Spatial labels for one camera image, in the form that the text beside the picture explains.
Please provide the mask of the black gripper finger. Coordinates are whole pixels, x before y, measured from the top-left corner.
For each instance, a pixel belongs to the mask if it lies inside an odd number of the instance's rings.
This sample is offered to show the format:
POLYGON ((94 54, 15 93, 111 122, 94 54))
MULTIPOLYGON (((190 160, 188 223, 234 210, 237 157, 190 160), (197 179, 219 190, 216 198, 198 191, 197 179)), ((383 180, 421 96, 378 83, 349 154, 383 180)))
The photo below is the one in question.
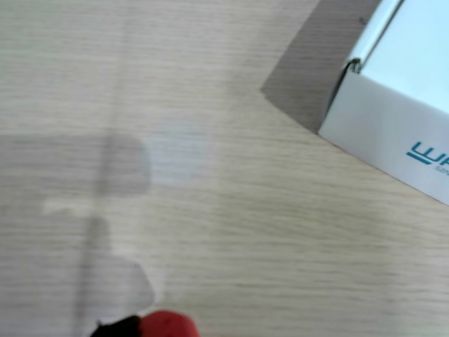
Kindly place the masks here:
POLYGON ((103 324, 97 321, 97 327, 91 337, 139 337, 141 317, 131 315, 117 322, 103 324))

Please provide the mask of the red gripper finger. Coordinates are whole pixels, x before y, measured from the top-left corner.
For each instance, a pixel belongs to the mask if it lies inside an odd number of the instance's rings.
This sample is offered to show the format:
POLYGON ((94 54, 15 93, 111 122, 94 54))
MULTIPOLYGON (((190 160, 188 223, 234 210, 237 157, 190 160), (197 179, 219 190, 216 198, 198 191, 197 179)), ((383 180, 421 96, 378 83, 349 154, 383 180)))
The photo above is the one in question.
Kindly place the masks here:
POLYGON ((140 319, 142 337, 200 337, 194 321, 178 312, 159 310, 140 319))

